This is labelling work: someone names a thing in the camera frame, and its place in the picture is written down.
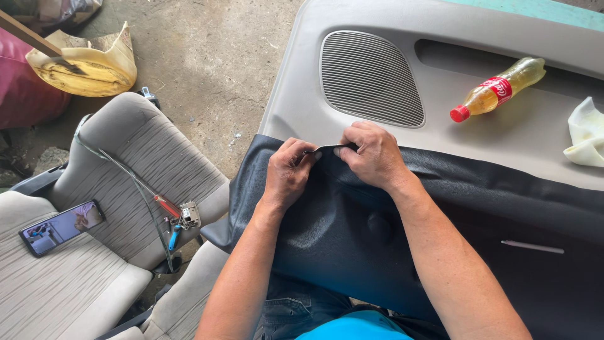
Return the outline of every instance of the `blue shirt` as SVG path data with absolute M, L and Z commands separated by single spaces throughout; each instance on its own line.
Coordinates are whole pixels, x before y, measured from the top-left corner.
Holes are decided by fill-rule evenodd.
M 346 314 L 304 333 L 296 340 L 413 340 L 400 327 L 375 310 Z

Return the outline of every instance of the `plastic bottle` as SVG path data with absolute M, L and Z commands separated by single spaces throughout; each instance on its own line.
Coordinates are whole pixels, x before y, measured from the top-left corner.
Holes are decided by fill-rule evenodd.
M 493 111 L 508 101 L 523 88 L 533 85 L 545 76 L 545 60 L 525 57 L 505 72 L 489 78 L 468 93 L 462 105 L 451 110 L 451 118 L 462 122 L 470 115 L 475 116 Z

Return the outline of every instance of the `smartphone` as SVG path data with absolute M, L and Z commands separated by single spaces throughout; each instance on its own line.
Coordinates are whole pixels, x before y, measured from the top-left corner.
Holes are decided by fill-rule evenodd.
M 56 246 L 98 226 L 105 215 L 92 200 L 19 231 L 27 248 L 35 257 L 41 257 Z

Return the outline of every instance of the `forearm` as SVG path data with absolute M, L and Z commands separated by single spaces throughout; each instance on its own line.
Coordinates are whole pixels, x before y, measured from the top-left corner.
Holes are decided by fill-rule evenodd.
M 266 298 L 282 217 L 279 209 L 260 200 L 216 280 L 196 340 L 252 338 Z
M 389 190 L 417 274 L 452 339 L 530 339 L 493 273 L 414 175 Z

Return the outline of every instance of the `black vinyl covering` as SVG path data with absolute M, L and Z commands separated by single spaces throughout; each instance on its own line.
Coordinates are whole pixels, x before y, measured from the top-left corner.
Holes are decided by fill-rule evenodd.
M 202 234 L 231 252 L 283 142 L 256 135 L 231 182 L 229 216 Z M 604 336 L 604 192 L 489 162 L 400 148 L 405 164 L 489 265 L 535 339 Z M 564 254 L 502 244 L 514 240 Z M 390 196 L 331 150 L 281 223 L 273 270 L 439 324 Z

